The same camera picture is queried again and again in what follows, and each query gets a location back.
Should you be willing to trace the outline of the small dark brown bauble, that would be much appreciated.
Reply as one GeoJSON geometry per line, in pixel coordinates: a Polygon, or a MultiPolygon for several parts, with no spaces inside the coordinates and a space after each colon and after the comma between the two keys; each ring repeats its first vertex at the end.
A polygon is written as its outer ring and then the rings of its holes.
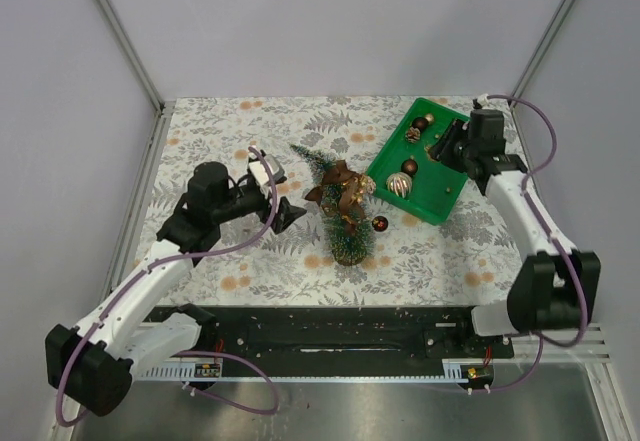
{"type": "Polygon", "coordinates": [[[384,232],[389,227],[389,221],[385,216],[376,216],[372,219],[372,227],[376,232],[384,232]]]}

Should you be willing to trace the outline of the grey metallic ornament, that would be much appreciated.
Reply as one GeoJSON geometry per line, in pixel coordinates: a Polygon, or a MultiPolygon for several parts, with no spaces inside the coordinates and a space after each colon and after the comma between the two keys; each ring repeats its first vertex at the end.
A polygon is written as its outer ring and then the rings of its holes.
{"type": "Polygon", "coordinates": [[[237,233],[236,241],[236,246],[240,247],[239,252],[244,252],[248,246],[252,245],[256,235],[256,230],[250,230],[249,228],[241,229],[237,233]]]}

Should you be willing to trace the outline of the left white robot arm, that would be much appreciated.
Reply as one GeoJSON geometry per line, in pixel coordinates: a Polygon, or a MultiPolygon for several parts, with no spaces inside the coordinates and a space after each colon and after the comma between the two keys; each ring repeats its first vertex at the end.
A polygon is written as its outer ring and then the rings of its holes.
{"type": "Polygon", "coordinates": [[[47,376],[57,390],[60,425],[69,423],[63,415],[66,397],[105,416],[124,400],[135,380],[165,360],[220,357],[214,351],[215,316],[193,304],[173,309],[143,333],[137,330],[170,288],[203,258],[216,255],[223,224],[255,214],[263,232],[279,234],[305,215],[305,209],[278,196],[276,187],[285,179],[270,155],[249,160],[239,181],[219,162],[195,167],[185,193],[139,266],[73,327],[58,324],[46,336],[47,376]]]}

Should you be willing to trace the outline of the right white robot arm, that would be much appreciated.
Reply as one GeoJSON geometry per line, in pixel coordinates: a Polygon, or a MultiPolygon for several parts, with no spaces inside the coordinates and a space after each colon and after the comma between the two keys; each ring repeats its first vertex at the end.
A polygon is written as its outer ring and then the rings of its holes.
{"type": "Polygon", "coordinates": [[[590,322],[601,272],[593,252],[581,251],[555,224],[517,154],[506,151],[501,111],[477,109],[454,120],[430,157],[465,173],[496,208],[515,241],[522,266],[505,300],[472,309],[472,322],[455,332],[457,349],[480,355],[491,336],[573,329],[582,338],[590,322]]]}

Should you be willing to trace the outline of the green plastic tray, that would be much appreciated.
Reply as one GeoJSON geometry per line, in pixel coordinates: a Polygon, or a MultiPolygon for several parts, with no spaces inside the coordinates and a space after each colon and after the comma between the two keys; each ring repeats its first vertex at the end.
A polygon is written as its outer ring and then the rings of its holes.
{"type": "Polygon", "coordinates": [[[439,141],[453,121],[467,119],[466,115],[426,98],[416,99],[366,171],[376,183],[375,196],[429,224],[444,223],[456,204],[467,175],[431,160],[427,149],[439,141]],[[434,123],[426,128],[417,142],[407,141],[405,135],[412,122],[424,115],[432,115],[434,123]],[[387,189],[386,181],[410,158],[417,162],[418,171],[411,191],[402,198],[387,189]]]}

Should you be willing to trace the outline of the silver striped bauble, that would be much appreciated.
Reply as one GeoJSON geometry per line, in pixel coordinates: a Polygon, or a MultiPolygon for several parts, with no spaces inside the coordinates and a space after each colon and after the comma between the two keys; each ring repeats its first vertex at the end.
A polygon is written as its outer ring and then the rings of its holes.
{"type": "Polygon", "coordinates": [[[413,179],[405,172],[395,172],[386,179],[386,188],[394,195],[406,199],[412,191],[413,179]]]}

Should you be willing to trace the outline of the small green christmas tree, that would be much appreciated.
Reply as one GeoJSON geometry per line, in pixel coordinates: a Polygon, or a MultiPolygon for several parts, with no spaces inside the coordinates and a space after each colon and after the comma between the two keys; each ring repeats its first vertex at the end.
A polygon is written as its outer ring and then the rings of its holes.
{"type": "Polygon", "coordinates": [[[351,169],[344,159],[321,150],[291,144],[308,165],[313,187],[304,199],[315,203],[324,216],[329,249],[336,263],[355,266],[371,255],[373,227],[366,201],[376,190],[373,179],[351,169]]]}

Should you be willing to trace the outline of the brown ribbon bow cluster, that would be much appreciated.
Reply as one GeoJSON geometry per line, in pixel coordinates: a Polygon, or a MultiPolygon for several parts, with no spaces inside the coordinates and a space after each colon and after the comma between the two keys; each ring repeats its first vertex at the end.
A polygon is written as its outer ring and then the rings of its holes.
{"type": "Polygon", "coordinates": [[[344,160],[338,160],[304,199],[316,203],[325,215],[336,217],[345,234],[353,236],[366,217],[364,197],[375,190],[371,177],[352,171],[344,160]]]}

